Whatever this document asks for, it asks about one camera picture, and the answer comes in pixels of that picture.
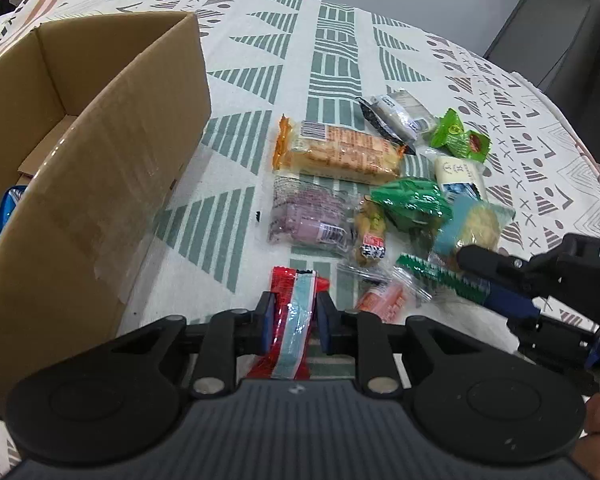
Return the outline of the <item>red and blue snack packet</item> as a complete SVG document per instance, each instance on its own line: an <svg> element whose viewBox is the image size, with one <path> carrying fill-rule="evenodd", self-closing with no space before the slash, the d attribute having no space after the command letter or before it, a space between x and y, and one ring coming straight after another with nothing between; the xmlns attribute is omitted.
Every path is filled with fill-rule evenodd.
<svg viewBox="0 0 600 480"><path fill-rule="evenodd" d="M314 270L274 266L270 291L275 294L270 350L257 358L247 374L254 379L308 380L306 348L311 333L314 302L329 290L329 279Z"/></svg>

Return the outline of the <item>dark green plum snack packet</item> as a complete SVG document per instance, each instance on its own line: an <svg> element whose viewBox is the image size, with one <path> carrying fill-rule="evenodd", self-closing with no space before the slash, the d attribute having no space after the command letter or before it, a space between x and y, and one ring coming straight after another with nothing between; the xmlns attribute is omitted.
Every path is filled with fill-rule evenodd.
<svg viewBox="0 0 600 480"><path fill-rule="evenodd" d="M436 182L402 178L370 190L378 205L402 232L433 231L453 217L452 207Z"/></svg>

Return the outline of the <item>light green red-dot snack packet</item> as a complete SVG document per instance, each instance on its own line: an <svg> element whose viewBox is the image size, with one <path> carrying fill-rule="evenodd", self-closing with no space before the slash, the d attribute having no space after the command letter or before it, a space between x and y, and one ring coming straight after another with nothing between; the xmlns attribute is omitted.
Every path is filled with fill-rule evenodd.
<svg viewBox="0 0 600 480"><path fill-rule="evenodd" d="M466 129L457 111L449 108L430 136L429 146L445 148L457 158L485 162L490 153L491 139L486 134Z"/></svg>

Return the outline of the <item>orange bread snack packet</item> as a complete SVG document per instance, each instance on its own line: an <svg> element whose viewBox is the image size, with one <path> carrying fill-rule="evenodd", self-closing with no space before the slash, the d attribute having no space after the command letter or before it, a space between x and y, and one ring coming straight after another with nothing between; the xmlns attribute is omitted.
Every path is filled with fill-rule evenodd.
<svg viewBox="0 0 600 480"><path fill-rule="evenodd" d="M405 148L373 134L320 122L278 122L272 169L383 185L405 176Z"/></svg>

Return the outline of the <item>black and white snack packet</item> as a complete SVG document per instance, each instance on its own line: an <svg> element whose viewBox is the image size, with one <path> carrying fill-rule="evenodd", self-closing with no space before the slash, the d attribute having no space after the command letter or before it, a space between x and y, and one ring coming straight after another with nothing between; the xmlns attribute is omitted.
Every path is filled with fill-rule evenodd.
<svg viewBox="0 0 600 480"><path fill-rule="evenodd" d="M437 129L438 120L406 90L361 96L363 117L385 139L412 151Z"/></svg>

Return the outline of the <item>orange sausage snack packet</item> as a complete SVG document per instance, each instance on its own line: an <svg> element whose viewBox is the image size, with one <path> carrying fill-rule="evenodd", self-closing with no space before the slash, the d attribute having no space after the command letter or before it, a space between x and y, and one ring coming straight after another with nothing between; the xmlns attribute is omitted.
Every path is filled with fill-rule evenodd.
<svg viewBox="0 0 600 480"><path fill-rule="evenodd" d="M403 282L391 280L367 289L355 310L373 313L386 324L404 322L408 309L416 304L414 292Z"/></svg>

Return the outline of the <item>green striped snack packet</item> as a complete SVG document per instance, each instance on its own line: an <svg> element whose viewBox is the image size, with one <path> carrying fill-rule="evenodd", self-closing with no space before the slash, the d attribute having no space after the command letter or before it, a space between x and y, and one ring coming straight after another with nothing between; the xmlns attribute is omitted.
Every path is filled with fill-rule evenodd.
<svg viewBox="0 0 600 480"><path fill-rule="evenodd" d="M415 292L428 298L435 289L445 287L475 304L484 304L490 292L488 285L409 254L400 255L396 259L394 274L405 284L412 286Z"/></svg>

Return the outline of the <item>blue cookie snack packet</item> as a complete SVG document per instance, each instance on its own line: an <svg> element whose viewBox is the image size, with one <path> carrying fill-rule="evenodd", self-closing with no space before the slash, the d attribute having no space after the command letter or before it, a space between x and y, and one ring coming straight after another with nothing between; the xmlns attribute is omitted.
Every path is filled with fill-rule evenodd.
<svg viewBox="0 0 600 480"><path fill-rule="evenodd" d="M515 219L512 208L467 195L457 195L451 209L452 218L439 229L432 245L432 252L442 260L454 259L460 248L469 245L495 250L504 228Z"/></svg>

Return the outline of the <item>white cream snack packet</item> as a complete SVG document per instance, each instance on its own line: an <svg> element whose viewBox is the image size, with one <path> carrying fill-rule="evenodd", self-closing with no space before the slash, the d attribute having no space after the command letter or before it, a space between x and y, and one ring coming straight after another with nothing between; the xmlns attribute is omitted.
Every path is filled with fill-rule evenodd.
<svg viewBox="0 0 600 480"><path fill-rule="evenodd" d="M480 168L472 160L439 156L434 161L434 173L439 188L449 202L460 195L486 200Z"/></svg>

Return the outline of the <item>purple snack packet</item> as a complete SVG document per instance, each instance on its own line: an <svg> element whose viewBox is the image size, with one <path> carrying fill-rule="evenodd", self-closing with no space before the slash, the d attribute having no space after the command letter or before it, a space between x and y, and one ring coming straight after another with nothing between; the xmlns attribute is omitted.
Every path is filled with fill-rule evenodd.
<svg viewBox="0 0 600 480"><path fill-rule="evenodd" d="M344 256L353 246L354 200L346 191L291 177L276 177L266 217L266 240Z"/></svg>

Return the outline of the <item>brown cardboard box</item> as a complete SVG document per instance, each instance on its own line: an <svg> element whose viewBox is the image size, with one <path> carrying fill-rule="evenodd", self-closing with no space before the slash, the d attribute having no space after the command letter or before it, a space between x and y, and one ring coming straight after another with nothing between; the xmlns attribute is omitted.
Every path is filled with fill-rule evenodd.
<svg viewBox="0 0 600 480"><path fill-rule="evenodd" d="M211 112L196 16L44 23L0 55L0 416L20 379L114 338Z"/></svg>

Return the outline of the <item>blue packet inside box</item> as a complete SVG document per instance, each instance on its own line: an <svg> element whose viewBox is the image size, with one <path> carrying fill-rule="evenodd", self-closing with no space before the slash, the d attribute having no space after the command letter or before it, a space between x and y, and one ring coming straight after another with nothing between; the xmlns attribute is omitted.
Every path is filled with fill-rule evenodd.
<svg viewBox="0 0 600 480"><path fill-rule="evenodd" d="M0 236L27 187L26 184L16 184L4 193L0 203Z"/></svg>

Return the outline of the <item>patterned bed cover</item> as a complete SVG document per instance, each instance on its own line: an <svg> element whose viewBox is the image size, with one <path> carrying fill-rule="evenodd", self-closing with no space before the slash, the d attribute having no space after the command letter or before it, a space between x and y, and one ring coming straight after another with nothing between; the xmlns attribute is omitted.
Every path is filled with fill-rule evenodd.
<svg viewBox="0 0 600 480"><path fill-rule="evenodd" d="M518 352L504 318L473 328L427 313L400 326L399 394L363 394L354 359L323 352L308 380L248 378L218 398L188 388L188 326L254 310L274 266L360 289L333 252L266 240L276 177L358 193L380 185L272 169L279 119L373 132L358 98L403 88L491 139L486 202L515 219L491 250L528 261L565 235L600 238L600 174L573 128L520 77L392 18L320 0L27 0L0 36L86 16L187 12L198 21L211 112L149 233L118 331L20 379L0 416L4 479L581 479L585 406L565 376Z"/></svg>

